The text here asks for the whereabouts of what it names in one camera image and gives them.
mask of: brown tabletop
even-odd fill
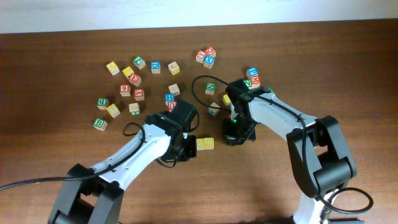
[[[359,218],[396,223],[398,213],[398,20],[308,22],[248,26],[129,29],[0,35],[0,185],[34,177],[65,175],[76,163],[91,166],[128,142],[121,131],[130,121],[166,110],[164,94],[177,83],[180,97],[201,115],[199,137],[215,139],[215,149],[166,169],[151,163],[124,194],[120,221],[130,223],[264,222],[289,217],[297,209],[295,183],[286,142],[263,125],[257,141],[228,147],[221,120],[208,114],[190,91],[199,75],[228,82],[257,67],[262,85],[288,105],[341,124],[358,174],[349,183],[369,192],[374,208]],[[199,49],[217,51],[212,69],[195,61]],[[138,70],[137,55],[147,65]],[[152,74],[151,60],[161,62]],[[131,66],[142,77],[146,100],[142,115],[131,116],[118,88],[122,73],[105,65]],[[167,64],[181,72],[172,76]],[[225,86],[214,96],[196,86],[206,103],[222,105]],[[96,107],[108,97],[121,110],[116,118]],[[93,121],[105,118],[105,132]],[[46,223],[60,182],[0,192],[0,223]],[[342,194],[335,205],[361,208],[367,200]],[[333,213],[332,217],[347,217]]]

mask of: wooden cube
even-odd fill
[[[153,74],[159,74],[160,73],[160,62],[151,62],[150,70],[152,71]]]
[[[216,103],[212,103],[210,106],[214,106],[214,107],[220,107],[218,106]],[[214,109],[214,108],[208,108],[209,109],[209,114],[216,116],[218,114],[218,112],[220,112],[220,109]]]
[[[169,90],[174,96],[178,96],[180,94],[180,89],[177,84],[170,85]]]
[[[129,77],[129,82],[131,84],[133,84],[134,86],[136,86],[136,87],[138,87],[140,85],[141,81],[142,81],[141,77],[139,75],[137,75],[137,74],[132,74]]]
[[[255,76],[250,78],[253,88],[257,88],[261,85],[260,76]]]
[[[113,103],[109,107],[106,108],[106,110],[109,112],[109,114],[112,116],[112,118],[117,117],[117,115],[120,114],[119,109],[116,107],[116,105]]]
[[[142,89],[142,88],[140,88],[140,89],[135,89],[135,90],[134,90],[134,98],[135,98],[137,101],[145,100],[144,89]]]
[[[176,102],[176,101],[168,102],[169,112],[171,112],[172,110],[174,110],[174,108],[175,108],[176,105],[177,105],[177,102]]]
[[[105,131],[105,128],[107,127],[107,125],[108,124],[104,119],[99,119],[99,118],[95,119],[94,124],[93,124],[94,128],[101,130],[101,131]]]
[[[216,57],[216,50],[213,47],[209,47],[205,50],[206,54],[212,58]]]
[[[197,139],[197,150],[205,150],[205,139]]]
[[[209,55],[206,55],[203,61],[203,66],[206,68],[212,68],[213,65],[214,65],[214,58],[210,57]]]
[[[106,107],[109,106],[109,100],[107,98],[98,98],[97,107],[100,110],[106,110]]]
[[[214,138],[205,138],[205,149],[214,149]]]
[[[138,103],[130,103],[129,104],[129,109],[130,109],[131,115],[133,115],[133,116],[140,115]]]
[[[225,106],[230,106],[231,105],[231,100],[229,99],[229,96],[227,94],[225,94],[223,96],[223,102],[224,102]]]
[[[144,68],[144,66],[145,66],[145,61],[144,61],[144,59],[143,59],[142,57],[140,57],[140,56],[136,57],[136,59],[134,59],[132,62],[134,63],[134,65],[135,65],[139,70],[141,70],[141,69]]]
[[[209,95],[214,95],[214,91],[216,90],[215,83],[206,83],[206,90],[205,93]]]
[[[129,78],[132,74],[134,74],[134,71],[131,69],[130,66],[128,66],[127,68],[123,69],[123,74],[126,78]]]
[[[249,90],[253,89],[253,85],[251,84],[250,80],[243,80],[244,84],[249,88]]]
[[[203,63],[203,60],[206,57],[206,53],[202,50],[199,50],[199,52],[197,53],[197,62],[199,63]]]
[[[180,72],[180,67],[177,65],[176,62],[172,62],[168,65],[169,71],[172,73],[172,75],[177,74]]]
[[[128,84],[122,84],[120,85],[120,95],[122,96],[131,96],[131,89]]]
[[[169,105],[169,102],[173,102],[174,101],[174,95],[173,94],[165,94],[164,95],[164,101],[166,102],[166,106]]]
[[[259,72],[257,71],[256,67],[249,68],[248,71],[246,72],[246,76],[248,77],[248,79],[250,79],[251,77],[258,76],[258,75],[259,75]]]
[[[116,75],[117,73],[120,72],[118,66],[114,62],[107,64],[106,67],[108,68],[108,70],[111,72],[112,75]]]

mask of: white wall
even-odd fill
[[[398,0],[0,0],[0,33],[398,17]]]

